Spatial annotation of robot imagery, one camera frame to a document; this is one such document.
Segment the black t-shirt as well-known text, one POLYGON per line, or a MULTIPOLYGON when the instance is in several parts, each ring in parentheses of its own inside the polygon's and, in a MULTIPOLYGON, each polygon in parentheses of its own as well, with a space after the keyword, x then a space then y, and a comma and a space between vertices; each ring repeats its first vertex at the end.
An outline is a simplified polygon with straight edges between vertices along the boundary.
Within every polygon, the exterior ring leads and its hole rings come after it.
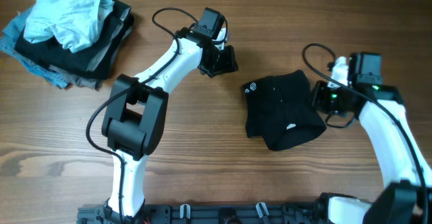
POLYGON ((261 137, 267 148, 282 151, 318 138, 326 129, 308 102, 310 84, 302 70, 266 76, 242 85, 248 138, 261 137))

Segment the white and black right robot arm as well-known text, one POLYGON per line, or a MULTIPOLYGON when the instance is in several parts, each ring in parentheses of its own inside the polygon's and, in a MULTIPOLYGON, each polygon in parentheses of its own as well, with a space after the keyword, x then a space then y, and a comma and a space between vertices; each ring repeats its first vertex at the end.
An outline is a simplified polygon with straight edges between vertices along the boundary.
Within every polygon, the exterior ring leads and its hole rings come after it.
POLYGON ((331 75, 316 83, 312 106, 328 117, 353 113, 373 145, 384 190, 374 202, 329 197, 325 220, 430 223, 431 167, 410 131, 399 90, 383 83, 381 56, 359 52, 335 57, 328 69, 331 75))

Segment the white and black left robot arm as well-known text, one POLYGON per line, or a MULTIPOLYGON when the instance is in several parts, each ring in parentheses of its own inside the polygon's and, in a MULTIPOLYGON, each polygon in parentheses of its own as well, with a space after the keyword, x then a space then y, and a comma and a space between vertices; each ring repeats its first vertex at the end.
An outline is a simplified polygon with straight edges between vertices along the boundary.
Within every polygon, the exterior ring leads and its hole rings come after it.
POLYGON ((192 71, 210 78, 238 71, 234 48, 227 44, 227 19, 205 8, 199 20, 171 32, 170 48, 152 66, 114 82, 101 133, 114 163, 113 191, 103 207, 108 223, 146 223, 144 172, 148 156, 163 135, 169 94, 192 71))

